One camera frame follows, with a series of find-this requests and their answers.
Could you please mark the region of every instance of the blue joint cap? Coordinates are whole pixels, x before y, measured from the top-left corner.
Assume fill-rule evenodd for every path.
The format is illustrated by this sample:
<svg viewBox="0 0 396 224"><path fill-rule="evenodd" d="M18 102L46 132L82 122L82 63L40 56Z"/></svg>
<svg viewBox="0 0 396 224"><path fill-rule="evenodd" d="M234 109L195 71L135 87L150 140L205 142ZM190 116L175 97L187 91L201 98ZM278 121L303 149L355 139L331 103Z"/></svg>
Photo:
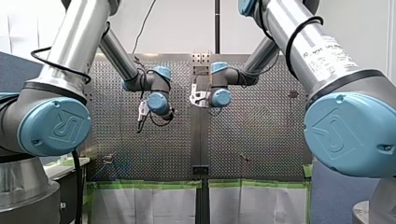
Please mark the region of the blue joint cap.
<svg viewBox="0 0 396 224"><path fill-rule="evenodd" d="M172 77L171 70L170 70L169 68L167 68L167 67L164 67L164 66L156 66L156 67L154 68L154 71L156 71L156 72L157 72L158 74L160 74L161 76L168 78L169 80L170 80L171 77Z"/></svg>
<svg viewBox="0 0 396 224"><path fill-rule="evenodd" d="M243 16L250 16L253 12L254 5L256 4L256 0L239 0L238 8L239 13Z"/></svg>
<svg viewBox="0 0 396 224"><path fill-rule="evenodd" d="M168 99L160 92L153 92L148 97L148 108L154 114L161 116L169 112Z"/></svg>
<svg viewBox="0 0 396 224"><path fill-rule="evenodd" d="M122 88L125 90L125 91L128 91L129 90L129 88L128 88L128 82L130 82L130 81L132 81L132 79L130 79L130 80L123 80L122 82L121 82L121 85L122 85Z"/></svg>
<svg viewBox="0 0 396 224"><path fill-rule="evenodd" d="M227 68L228 68L228 64L225 62L212 63L210 64L210 73L214 74Z"/></svg>
<svg viewBox="0 0 396 224"><path fill-rule="evenodd" d="M396 175L396 111L356 92L334 92L307 110L305 140L314 155L343 175Z"/></svg>
<svg viewBox="0 0 396 224"><path fill-rule="evenodd" d="M26 114L18 129L18 141L28 154L62 156L79 147L90 128L85 105L68 97L53 98Z"/></svg>
<svg viewBox="0 0 396 224"><path fill-rule="evenodd" d="M216 90L211 98L211 103L214 107L225 107L229 105L233 99L231 92L226 89Z"/></svg>

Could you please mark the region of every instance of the black wire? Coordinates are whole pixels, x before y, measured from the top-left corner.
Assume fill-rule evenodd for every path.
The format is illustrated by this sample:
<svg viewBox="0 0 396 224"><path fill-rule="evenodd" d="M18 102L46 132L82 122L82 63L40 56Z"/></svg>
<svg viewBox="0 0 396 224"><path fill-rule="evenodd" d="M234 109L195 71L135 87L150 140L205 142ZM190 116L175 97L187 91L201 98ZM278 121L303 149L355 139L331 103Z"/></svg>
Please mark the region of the black wire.
<svg viewBox="0 0 396 224"><path fill-rule="evenodd" d="M262 16L262 0L259 0L259 17L260 17L260 26L262 27L262 31L270 40L274 41L274 38L270 35L270 33L268 33L268 30L264 25L264 18Z"/></svg>
<svg viewBox="0 0 396 224"><path fill-rule="evenodd" d="M230 67L230 68L233 69L238 74L238 79L242 78L244 80L245 85L241 85L241 87L245 89L248 86L248 82L247 82L246 76L244 74L242 74L241 71L239 71L238 68L235 68L235 67Z"/></svg>
<svg viewBox="0 0 396 224"><path fill-rule="evenodd" d="M10 97L1 99L1 102L5 101L4 103L0 102L0 112L4 109L7 109L12 103L16 102L18 100L19 95L12 95Z"/></svg>
<svg viewBox="0 0 396 224"><path fill-rule="evenodd" d="M271 66L270 66L269 68L267 68L267 70L261 72L261 75L264 74L264 73L267 73L267 72L271 71L271 69L273 69L273 68L275 67L275 65L277 64L277 61L279 60L279 55L280 55L280 51L277 53L276 58L275 58L273 64L271 64Z"/></svg>
<svg viewBox="0 0 396 224"><path fill-rule="evenodd" d="M36 55L37 53L48 51L50 49L51 49L51 47L47 47L47 48L44 48L44 49L35 49L30 54L32 55L32 57L36 58L37 60L39 60L42 63L46 63L46 64L48 64L48 65L50 65L52 67L58 68L60 70L64 70L64 71L71 72L71 73L74 73L76 75L79 75L81 77L85 77L85 84L88 84L88 83L91 82L91 80L92 80L91 77L88 76L87 74L83 73L83 72L79 72L77 70L74 70L74 69L71 69L71 68L68 68L68 67L64 67L64 66L62 66L60 64L57 64L57 63L52 63L52 62L47 61L45 59L42 59L42 58L40 58L40 57L38 57Z"/></svg>
<svg viewBox="0 0 396 224"><path fill-rule="evenodd" d="M134 54L134 51L135 51L136 48L137 48L137 43L139 42L140 36L143 34L143 30L145 29L146 21L147 21L148 18L149 18L149 14L151 13L151 10L152 10L152 8L154 7L155 2L157 2L157 0L153 0L153 1L152 1L151 6L150 6L150 8L149 8L149 10L148 10L148 14L146 15L146 18L143 20L142 28L140 29L140 33L139 33L139 35L137 36L136 41L135 41L135 43L134 43L134 50L132 51L132 54Z"/></svg>
<svg viewBox="0 0 396 224"><path fill-rule="evenodd" d="M78 153L76 150L72 152L73 161L76 167L76 179L77 179L77 210L75 224L81 224L82 220L82 199L83 199L83 186L82 186L82 171L79 164Z"/></svg>
<svg viewBox="0 0 396 224"><path fill-rule="evenodd" d="M151 111L148 112L148 115L149 115L149 119L151 119L151 122L152 122L155 126L157 126L157 127L164 127L164 126L170 124L171 121L172 121L172 120L168 120L168 121L167 121L166 123L164 123L164 124L159 124L159 123L157 123L157 122L154 121L154 118L151 116Z"/></svg>
<svg viewBox="0 0 396 224"><path fill-rule="evenodd" d="M286 51L285 51L286 65L288 66L288 69L289 69L291 75L294 76L297 80L298 80L298 78L294 72L292 65L291 65L291 56L290 56L291 55L291 47L293 46L294 39L305 28L305 26L312 24L312 23L317 23L317 22L319 22L320 24L323 25L324 20L320 16L314 16L314 17L309 18L305 22L302 22L300 25L298 25L296 27L295 31L293 32L293 34L291 34L291 36L289 38L288 45L286 46Z"/></svg>
<svg viewBox="0 0 396 224"><path fill-rule="evenodd" d="M106 22L106 29L105 29L105 32L102 34L102 39L103 39L103 37L105 37L105 36L107 35L108 31L110 30L110 26L111 26L110 21L107 21L107 22Z"/></svg>
<svg viewBox="0 0 396 224"><path fill-rule="evenodd" d="M148 117L145 116L145 118L137 124L137 132L136 133L141 133L143 131L143 128L145 127L145 123L146 123L147 119L148 119Z"/></svg>
<svg viewBox="0 0 396 224"><path fill-rule="evenodd" d="M212 116L212 117L217 117L218 115L221 114L221 111L222 111L222 107L219 109L219 112L217 112L217 113L212 113L212 111L211 111L210 109L211 109L211 108L209 108L209 110L207 111L207 113L209 113L209 115Z"/></svg>
<svg viewBox="0 0 396 224"><path fill-rule="evenodd" d="M140 89L142 90L142 93L140 94L140 100L143 100L143 96L145 95L145 88L146 88L146 82L148 80L147 78L147 72L143 69L140 69L141 71L143 71L142 76L140 76L139 79L139 85L140 85Z"/></svg>

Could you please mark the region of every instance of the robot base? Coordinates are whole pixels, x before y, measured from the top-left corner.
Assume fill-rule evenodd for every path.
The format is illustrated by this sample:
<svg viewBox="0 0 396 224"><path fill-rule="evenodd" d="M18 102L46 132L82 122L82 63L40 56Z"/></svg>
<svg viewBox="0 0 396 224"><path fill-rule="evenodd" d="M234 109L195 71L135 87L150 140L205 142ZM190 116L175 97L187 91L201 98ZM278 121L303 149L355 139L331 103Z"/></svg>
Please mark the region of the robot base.
<svg viewBox="0 0 396 224"><path fill-rule="evenodd" d="M47 179L38 158L0 163L0 223L60 221L60 186Z"/></svg>
<svg viewBox="0 0 396 224"><path fill-rule="evenodd" d="M381 179L370 202L353 208L353 224L396 223L396 178Z"/></svg>

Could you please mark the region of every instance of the robot logo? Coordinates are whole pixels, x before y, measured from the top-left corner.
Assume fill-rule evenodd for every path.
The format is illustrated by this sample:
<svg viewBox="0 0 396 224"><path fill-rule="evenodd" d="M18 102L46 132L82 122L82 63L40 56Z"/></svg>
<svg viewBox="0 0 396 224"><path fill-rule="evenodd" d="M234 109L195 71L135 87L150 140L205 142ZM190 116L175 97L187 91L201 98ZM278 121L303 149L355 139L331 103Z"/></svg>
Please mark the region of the robot logo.
<svg viewBox="0 0 396 224"><path fill-rule="evenodd" d="M77 141L78 133L84 123L84 118L61 110L56 116L55 125L50 138L73 144Z"/></svg>
<svg viewBox="0 0 396 224"><path fill-rule="evenodd" d="M340 109L334 109L313 125L312 131L332 159L356 149L356 146L360 144L356 134L344 121Z"/></svg>

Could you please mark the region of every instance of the perforated metal panel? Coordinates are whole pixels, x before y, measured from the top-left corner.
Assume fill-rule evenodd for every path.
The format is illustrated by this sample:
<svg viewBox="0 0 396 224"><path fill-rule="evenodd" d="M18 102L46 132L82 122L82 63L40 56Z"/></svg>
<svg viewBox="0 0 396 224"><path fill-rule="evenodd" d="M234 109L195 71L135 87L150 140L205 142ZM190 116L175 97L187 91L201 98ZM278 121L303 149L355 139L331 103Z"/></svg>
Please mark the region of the perforated metal panel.
<svg viewBox="0 0 396 224"><path fill-rule="evenodd" d="M224 59L239 67L247 57L215 58ZM303 179L303 164L311 160L304 143L306 95L284 58L257 85L230 89L232 103L210 119L210 177Z"/></svg>
<svg viewBox="0 0 396 224"><path fill-rule="evenodd" d="M191 161L194 165L208 163L210 178L304 179L303 164L311 162L304 144L306 96L283 57L256 86L231 87L232 104L209 121L203 117L205 111L191 110L190 55L139 57L149 68L171 68L170 101L177 116L163 128L148 120L144 131L135 133L140 92L122 91L116 70L103 56L97 57L93 85L86 92L92 98L92 136L86 146L93 159L89 166L92 180L192 179ZM211 55L210 61L241 66L247 58Z"/></svg>
<svg viewBox="0 0 396 224"><path fill-rule="evenodd" d="M140 92L122 91L117 71L106 59L97 57L92 66L95 145L91 147L95 147L96 157L91 179L191 178L191 56L139 57L147 68L162 65L171 69L170 102L177 115L161 128L148 119L143 132L136 133Z"/></svg>

